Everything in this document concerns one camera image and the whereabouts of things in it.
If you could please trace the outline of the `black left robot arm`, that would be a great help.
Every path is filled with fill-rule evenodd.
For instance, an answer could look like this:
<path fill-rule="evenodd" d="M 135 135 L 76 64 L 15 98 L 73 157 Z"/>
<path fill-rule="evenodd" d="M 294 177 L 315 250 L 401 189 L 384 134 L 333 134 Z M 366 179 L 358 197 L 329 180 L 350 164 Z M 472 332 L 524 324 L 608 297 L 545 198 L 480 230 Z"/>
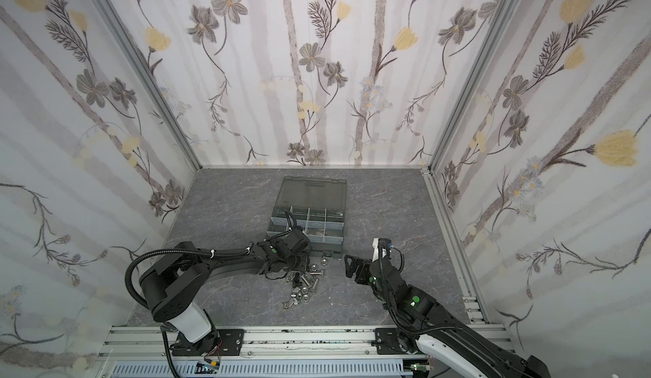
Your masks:
<path fill-rule="evenodd" d="M 133 259 L 124 276 L 127 292 L 155 322 L 178 333 L 177 343 L 167 347 L 167 354 L 215 355 L 225 343 L 207 312 L 195 303 L 209 281 L 239 275 L 271 279 L 277 273 L 286 276 L 306 269 L 310 239 L 291 213 L 285 215 L 288 229 L 247 247 L 219 250 L 180 242 Z"/>

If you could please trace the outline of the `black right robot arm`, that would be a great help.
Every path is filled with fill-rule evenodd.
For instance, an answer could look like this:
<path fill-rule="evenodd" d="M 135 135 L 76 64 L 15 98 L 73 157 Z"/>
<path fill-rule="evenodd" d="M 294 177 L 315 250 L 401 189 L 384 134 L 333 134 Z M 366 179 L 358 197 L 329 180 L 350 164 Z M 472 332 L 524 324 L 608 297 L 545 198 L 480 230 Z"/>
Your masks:
<path fill-rule="evenodd" d="M 344 257 L 348 278 L 371 288 L 398 332 L 398 345 L 442 361 L 464 377 L 549 377 L 548 366 L 523 359 L 486 339 L 455 318 L 433 296 L 410 285 L 391 262 L 392 244 L 375 242 L 371 259 Z"/>

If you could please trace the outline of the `grey plastic organizer box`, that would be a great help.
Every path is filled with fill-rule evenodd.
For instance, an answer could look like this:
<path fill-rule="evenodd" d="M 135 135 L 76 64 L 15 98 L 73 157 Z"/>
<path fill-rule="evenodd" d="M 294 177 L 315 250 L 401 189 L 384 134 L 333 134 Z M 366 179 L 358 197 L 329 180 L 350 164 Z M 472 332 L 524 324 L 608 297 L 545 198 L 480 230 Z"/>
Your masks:
<path fill-rule="evenodd" d="M 341 259 L 348 183 L 344 179 L 285 176 L 267 227 L 267 236 L 286 232 L 288 211 L 310 239 L 315 257 Z"/>

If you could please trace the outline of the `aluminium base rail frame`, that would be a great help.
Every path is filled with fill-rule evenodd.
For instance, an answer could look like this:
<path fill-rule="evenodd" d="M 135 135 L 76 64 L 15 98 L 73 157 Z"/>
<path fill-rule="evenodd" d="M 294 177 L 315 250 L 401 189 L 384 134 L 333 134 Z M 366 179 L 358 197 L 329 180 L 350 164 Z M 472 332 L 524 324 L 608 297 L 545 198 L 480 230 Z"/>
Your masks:
<path fill-rule="evenodd" d="M 172 377 L 175 363 L 200 361 L 218 366 L 225 360 L 400 359 L 413 376 L 464 377 L 442 361 L 418 354 L 379 355 L 372 344 L 377 327 L 305 326 L 229 327 L 240 339 L 233 354 L 182 356 L 167 354 L 176 334 L 164 339 L 157 328 L 114 327 L 91 368 L 91 377 Z"/>

